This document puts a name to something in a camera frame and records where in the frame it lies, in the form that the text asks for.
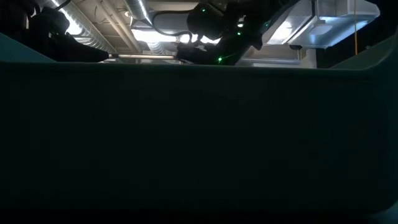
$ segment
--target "light fixture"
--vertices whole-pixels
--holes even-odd
[[[51,0],[57,7],[59,6],[58,1],[56,0]],[[60,12],[62,12],[65,17],[69,20],[69,28],[67,29],[67,32],[71,35],[79,35],[83,32],[83,28],[81,28],[72,17],[67,14],[67,12],[64,9],[60,9]]]
[[[142,30],[131,30],[134,36],[139,41],[144,41],[147,43],[154,42],[176,42],[177,38],[167,35],[162,35],[156,31],[142,31]]]

